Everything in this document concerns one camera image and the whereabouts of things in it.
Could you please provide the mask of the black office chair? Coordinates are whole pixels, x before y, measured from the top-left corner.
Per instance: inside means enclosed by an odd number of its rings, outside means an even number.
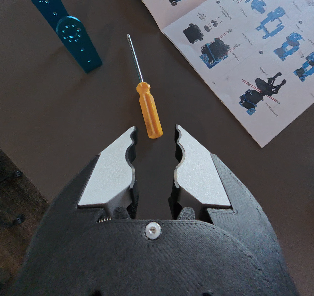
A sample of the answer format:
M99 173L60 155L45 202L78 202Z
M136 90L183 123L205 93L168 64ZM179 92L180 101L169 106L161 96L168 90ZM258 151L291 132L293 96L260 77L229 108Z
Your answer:
M6 180L9 179L16 179L19 178L23 175L23 173L21 171L15 171L15 172L11 172L10 174L6 175L6 176L1 176L0 178L0 182L4 182ZM11 228L13 226L19 225L21 223L23 223L25 221L26 217L24 214L19 214L17 217L15 217L15 219L12 222L5 222L3 220L0 221L0 226L1 228Z

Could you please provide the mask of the printed instruction booklet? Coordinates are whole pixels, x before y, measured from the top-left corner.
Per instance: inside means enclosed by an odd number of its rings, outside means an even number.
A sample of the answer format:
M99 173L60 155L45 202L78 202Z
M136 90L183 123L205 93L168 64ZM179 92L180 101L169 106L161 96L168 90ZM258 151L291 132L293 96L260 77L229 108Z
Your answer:
M313 0L142 0L264 147L313 104Z

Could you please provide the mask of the orange-handled screwdriver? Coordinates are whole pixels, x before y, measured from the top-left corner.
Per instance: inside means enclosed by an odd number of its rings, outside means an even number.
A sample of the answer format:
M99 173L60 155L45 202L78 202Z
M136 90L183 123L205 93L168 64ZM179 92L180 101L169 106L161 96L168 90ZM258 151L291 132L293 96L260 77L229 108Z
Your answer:
M148 137L151 139L159 138L163 135L163 130L160 124L159 116L157 113L156 105L153 96L150 93L150 85L143 81L143 76L139 67L135 49L130 35L127 35L127 39L130 45L136 70L139 76L139 84L136 87L136 91L139 93L139 103L141 106L144 122L147 129Z

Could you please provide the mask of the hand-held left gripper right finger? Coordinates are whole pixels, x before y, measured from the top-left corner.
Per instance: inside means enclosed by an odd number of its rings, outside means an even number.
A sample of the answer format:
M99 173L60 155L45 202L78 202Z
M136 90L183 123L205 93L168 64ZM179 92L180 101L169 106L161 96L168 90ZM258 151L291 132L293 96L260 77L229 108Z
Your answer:
M191 207L196 219L205 208L230 209L231 203L214 164L212 154L180 125L175 126L175 157L178 165L169 205L173 219Z

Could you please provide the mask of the long blue U bracket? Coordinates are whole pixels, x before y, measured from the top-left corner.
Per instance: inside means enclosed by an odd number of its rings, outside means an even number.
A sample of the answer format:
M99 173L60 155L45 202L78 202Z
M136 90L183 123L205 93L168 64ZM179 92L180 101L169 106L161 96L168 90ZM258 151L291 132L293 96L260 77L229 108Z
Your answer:
M86 73L102 65L85 27L67 13L61 0L31 1Z

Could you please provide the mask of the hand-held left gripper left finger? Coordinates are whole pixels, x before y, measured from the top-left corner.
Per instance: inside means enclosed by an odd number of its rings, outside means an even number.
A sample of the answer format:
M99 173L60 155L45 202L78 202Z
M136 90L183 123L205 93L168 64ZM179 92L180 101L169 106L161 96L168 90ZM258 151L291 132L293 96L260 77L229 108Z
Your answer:
M139 195L132 162L136 157L137 132L132 126L99 154L78 207L103 207L113 216L115 208L122 206L131 219L136 217Z

